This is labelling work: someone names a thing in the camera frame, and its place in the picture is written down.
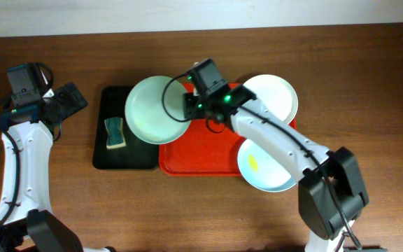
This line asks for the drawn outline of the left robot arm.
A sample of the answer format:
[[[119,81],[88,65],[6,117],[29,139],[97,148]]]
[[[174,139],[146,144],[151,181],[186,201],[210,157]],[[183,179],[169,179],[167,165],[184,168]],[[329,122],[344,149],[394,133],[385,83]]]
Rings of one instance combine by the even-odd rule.
[[[65,119],[87,106],[73,83],[54,90],[52,70],[42,62],[6,72],[11,93],[0,101],[4,151],[0,197],[0,251],[86,251],[78,238],[52,213],[49,158]]]

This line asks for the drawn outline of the green and yellow sponge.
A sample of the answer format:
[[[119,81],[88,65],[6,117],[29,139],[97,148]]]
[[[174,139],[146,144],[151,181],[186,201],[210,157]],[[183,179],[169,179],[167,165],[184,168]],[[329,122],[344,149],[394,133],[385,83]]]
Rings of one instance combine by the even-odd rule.
[[[120,117],[112,117],[104,120],[107,133],[106,148],[113,150],[125,147],[126,141],[123,132],[123,119]]]

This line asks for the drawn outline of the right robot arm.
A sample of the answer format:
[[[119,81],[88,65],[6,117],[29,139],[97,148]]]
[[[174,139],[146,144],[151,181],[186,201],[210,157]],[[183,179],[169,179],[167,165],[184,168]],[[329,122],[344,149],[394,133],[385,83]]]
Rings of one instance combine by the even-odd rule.
[[[291,128],[256,92],[245,85],[231,88],[211,58],[183,75],[198,92],[197,102],[185,113],[187,120],[224,124],[257,144],[297,182],[299,214],[311,231],[306,251],[340,251],[345,238],[363,249],[351,226],[369,204],[369,196],[351,151],[332,151]]]

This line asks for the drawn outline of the pale green plate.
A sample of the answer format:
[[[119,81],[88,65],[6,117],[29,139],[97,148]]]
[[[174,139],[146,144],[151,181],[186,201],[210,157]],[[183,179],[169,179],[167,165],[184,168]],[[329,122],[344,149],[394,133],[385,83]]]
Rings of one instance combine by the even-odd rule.
[[[183,122],[183,95],[178,81],[165,88],[171,78],[151,76],[136,84],[127,96],[125,118],[133,134],[149,144],[167,144],[181,137],[190,126]]]

